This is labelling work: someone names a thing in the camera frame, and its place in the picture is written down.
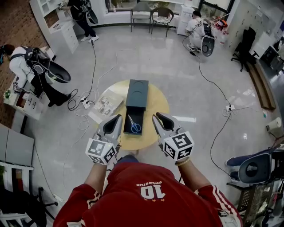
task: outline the person bending over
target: person bending over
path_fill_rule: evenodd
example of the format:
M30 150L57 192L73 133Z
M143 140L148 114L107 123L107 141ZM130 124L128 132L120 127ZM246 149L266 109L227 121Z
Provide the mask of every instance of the person bending over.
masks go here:
M5 55L9 60L13 55L25 54L26 50L22 47L15 48L13 45L6 44L0 48L0 52ZM56 104L61 106L64 102L70 99L71 94L65 95L54 89L46 81L45 76L39 76L34 74L33 70L27 65L25 57L16 57L10 60L9 64L10 70L16 74L17 80L17 90L21 91L28 80L35 88L36 93L41 94L44 91L50 101L49 107Z
M126 155L111 170L103 192L107 166L95 163L53 227L67 227L67 222L86 227L241 227L240 215L222 192L190 160L179 164L185 185L170 170Z
M203 27L202 27L202 18L201 13L195 10L192 13L192 20L190 20L187 24L185 32L189 35L189 45L187 47L191 52L195 52L195 47L197 50L200 50L201 40L204 36Z
M84 42L89 39L89 43L91 43L91 40L94 42L98 40L99 37L96 35L95 31L88 25L86 13L82 12L81 6L81 0L69 0L67 6L60 7L59 9L70 10L73 19L85 31L85 37L81 39L81 42Z

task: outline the person in red shirt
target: person in red shirt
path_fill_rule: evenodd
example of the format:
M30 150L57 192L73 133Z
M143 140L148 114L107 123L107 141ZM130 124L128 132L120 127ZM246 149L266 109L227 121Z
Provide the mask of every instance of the person in red shirt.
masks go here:
M84 184L73 189L53 226L78 222L86 227L191 226L241 227L236 208L206 179L189 157L176 162L185 185L160 166L132 155L107 166L95 163Z

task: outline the white shirt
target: white shirt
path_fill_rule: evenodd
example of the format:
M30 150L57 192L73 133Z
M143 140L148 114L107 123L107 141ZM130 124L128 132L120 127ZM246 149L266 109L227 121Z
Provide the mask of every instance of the white shirt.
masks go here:
M193 31L193 34L191 36L193 36L194 39L202 39L202 37L205 35L204 34L204 28L203 25L201 24L201 26L199 26L198 28L195 29L195 27L202 21L202 18L197 17L195 19L190 20L187 23L187 27L186 30L188 31Z
M26 51L22 47L17 47L13 51L12 56L15 54L25 54L25 53ZM17 81L19 88L23 88L25 82L27 80L31 82L35 76L32 69L26 64L25 56L12 59L12 61L10 61L9 67L10 70L13 73L15 73L16 76L19 78L19 80Z

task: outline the round table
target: round table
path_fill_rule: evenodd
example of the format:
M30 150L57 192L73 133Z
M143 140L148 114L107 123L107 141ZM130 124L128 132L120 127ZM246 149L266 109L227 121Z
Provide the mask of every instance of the round table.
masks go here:
M158 140L158 135L152 122L153 114L156 112L169 113L169 104L164 94L153 84L149 83L147 107L144 112L142 135L129 135L123 132L124 121L126 115L126 97L129 87L129 80L120 81L113 84L108 89L123 97L124 102L115 114L120 114L123 117L121 130L121 149L123 150L139 150L152 145Z

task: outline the blue jeans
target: blue jeans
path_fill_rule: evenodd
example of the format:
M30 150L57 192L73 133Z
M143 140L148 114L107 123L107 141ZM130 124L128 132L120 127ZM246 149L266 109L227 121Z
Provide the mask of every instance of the blue jeans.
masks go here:
M260 151L260 152L255 153L255 154L251 154L251 155L244 155L244 156L230 158L227 161L227 165L228 166L240 166L244 161L248 160L251 157L254 157L254 156L260 155L260 154L265 154L265 153L271 154L274 151L275 151L275 148L271 148L271 149L267 149L267 150L264 150L264 151ZM230 176L232 178L236 179L236 180L239 180L239 171L230 172Z
M139 162L133 155L125 155L123 158L119 159L118 162L116 163L116 165L118 163L123 163L123 162L133 162L133 163L137 163Z

